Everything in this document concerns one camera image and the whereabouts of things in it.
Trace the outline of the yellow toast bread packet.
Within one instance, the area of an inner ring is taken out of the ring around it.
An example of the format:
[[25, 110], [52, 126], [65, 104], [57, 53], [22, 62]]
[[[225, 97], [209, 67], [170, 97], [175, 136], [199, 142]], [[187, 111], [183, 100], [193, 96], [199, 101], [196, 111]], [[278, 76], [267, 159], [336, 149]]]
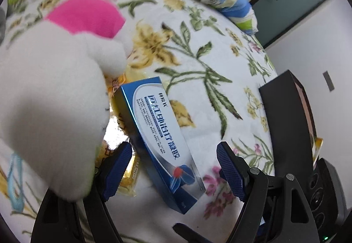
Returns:
[[105, 78], [110, 101], [110, 118], [95, 159], [95, 172], [103, 181], [101, 185], [105, 199], [117, 192], [130, 197], [136, 196], [140, 157], [134, 151], [128, 137], [122, 113], [118, 108], [116, 92], [122, 85], [142, 78], [130, 70], [117, 78]]

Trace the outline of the blue medicine box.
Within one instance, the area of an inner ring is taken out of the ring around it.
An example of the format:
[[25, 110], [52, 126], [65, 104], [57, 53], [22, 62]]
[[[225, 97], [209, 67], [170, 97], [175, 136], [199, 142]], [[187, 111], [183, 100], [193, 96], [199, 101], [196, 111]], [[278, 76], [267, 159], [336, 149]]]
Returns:
[[169, 208], [185, 214], [205, 186], [159, 77], [122, 85], [116, 92], [128, 136]]

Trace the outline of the white pink plush toy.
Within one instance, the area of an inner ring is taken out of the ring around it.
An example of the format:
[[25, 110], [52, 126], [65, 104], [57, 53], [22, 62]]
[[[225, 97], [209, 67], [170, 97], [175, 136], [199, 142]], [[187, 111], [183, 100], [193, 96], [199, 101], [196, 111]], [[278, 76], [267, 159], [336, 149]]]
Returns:
[[105, 79], [132, 51], [124, 23], [108, 0], [66, 0], [1, 53], [1, 143], [67, 201], [91, 190], [110, 118]]

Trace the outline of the black storage box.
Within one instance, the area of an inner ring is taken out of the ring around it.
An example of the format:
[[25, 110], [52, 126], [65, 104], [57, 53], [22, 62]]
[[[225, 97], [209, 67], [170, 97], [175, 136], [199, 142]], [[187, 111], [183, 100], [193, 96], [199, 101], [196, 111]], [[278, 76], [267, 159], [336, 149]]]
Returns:
[[259, 88], [273, 148], [277, 176], [293, 174], [305, 182], [313, 172], [313, 113], [301, 82], [289, 70]]

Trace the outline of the floral white blanket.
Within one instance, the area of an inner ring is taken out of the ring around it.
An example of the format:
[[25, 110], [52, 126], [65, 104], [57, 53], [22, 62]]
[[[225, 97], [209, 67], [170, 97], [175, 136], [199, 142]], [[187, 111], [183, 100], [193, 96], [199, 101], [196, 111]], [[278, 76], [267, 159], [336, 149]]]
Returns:
[[[5, 44], [65, 0], [8, 0], [11, 15]], [[259, 89], [276, 77], [257, 41], [225, 17], [193, 0], [108, 0], [121, 9], [134, 51], [126, 72], [108, 81], [123, 90], [116, 103], [136, 111], [152, 131], [158, 159], [174, 192], [186, 188], [181, 173], [190, 152], [204, 182], [203, 196], [186, 213], [170, 209], [145, 172], [133, 197], [116, 195], [110, 214], [127, 242], [181, 242], [172, 229], [183, 222], [214, 242], [225, 242], [241, 209], [219, 176], [216, 145], [222, 140], [252, 167], [272, 175], [274, 159]], [[180, 127], [187, 149], [174, 158], [150, 109], [159, 107], [170, 130]]]

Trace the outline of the grey wall switch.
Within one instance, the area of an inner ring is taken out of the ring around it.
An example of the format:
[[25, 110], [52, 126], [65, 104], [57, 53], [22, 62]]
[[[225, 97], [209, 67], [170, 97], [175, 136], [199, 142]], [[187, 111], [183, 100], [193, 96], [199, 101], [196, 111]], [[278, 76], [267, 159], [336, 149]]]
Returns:
[[326, 81], [326, 84], [327, 84], [327, 87], [328, 87], [329, 91], [330, 92], [334, 91], [335, 90], [335, 86], [333, 84], [332, 78], [329, 75], [329, 72], [325, 71], [323, 73], [323, 77], [324, 77], [324, 80]]

